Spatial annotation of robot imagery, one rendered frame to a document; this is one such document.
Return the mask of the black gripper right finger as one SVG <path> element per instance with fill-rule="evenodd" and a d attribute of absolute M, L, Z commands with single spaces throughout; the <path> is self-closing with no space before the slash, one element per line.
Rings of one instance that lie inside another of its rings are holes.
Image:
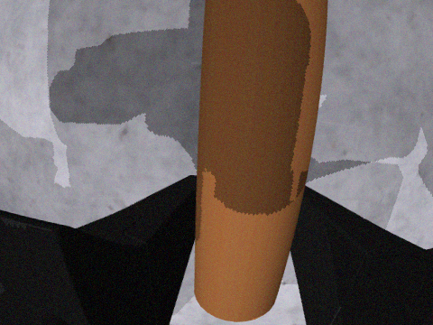
<path fill-rule="evenodd" d="M 433 325 L 433 248 L 307 185 L 290 254 L 306 325 Z"/>

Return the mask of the orange-brown rounded cylinder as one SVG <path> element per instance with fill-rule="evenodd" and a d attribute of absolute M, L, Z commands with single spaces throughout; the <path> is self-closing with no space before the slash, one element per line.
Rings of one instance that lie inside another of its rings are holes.
<path fill-rule="evenodd" d="M 206 0 L 195 297 L 246 322 L 277 300 L 318 120 L 328 0 Z"/>

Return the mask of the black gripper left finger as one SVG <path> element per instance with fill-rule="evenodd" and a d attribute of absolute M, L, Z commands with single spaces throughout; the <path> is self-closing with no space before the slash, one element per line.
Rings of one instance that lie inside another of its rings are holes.
<path fill-rule="evenodd" d="M 0 293 L 69 325 L 170 325 L 197 199 L 189 176 L 82 227 L 0 209 Z"/>

